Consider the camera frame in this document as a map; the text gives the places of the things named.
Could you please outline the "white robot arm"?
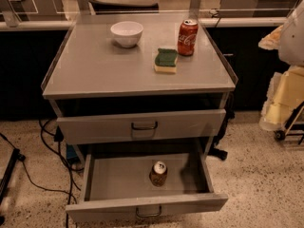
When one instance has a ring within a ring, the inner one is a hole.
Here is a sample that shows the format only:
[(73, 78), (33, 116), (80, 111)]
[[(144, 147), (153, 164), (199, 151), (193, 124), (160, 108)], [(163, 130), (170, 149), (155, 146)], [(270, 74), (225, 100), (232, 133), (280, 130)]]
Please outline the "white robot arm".
[(262, 38), (258, 46), (276, 49), (279, 60), (290, 66), (271, 79), (259, 120), (264, 130), (282, 130), (293, 111), (304, 102), (304, 1), (283, 25)]

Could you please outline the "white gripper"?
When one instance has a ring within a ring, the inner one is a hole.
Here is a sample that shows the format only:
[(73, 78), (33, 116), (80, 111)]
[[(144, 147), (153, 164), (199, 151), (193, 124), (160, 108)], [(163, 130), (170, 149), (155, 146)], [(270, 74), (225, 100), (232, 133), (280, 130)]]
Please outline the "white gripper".
[[(258, 46), (263, 49), (278, 49), (282, 26), (263, 37)], [(304, 102), (304, 67), (291, 66), (280, 75), (270, 105), (261, 112), (259, 126), (266, 131), (281, 130), (293, 111)]]

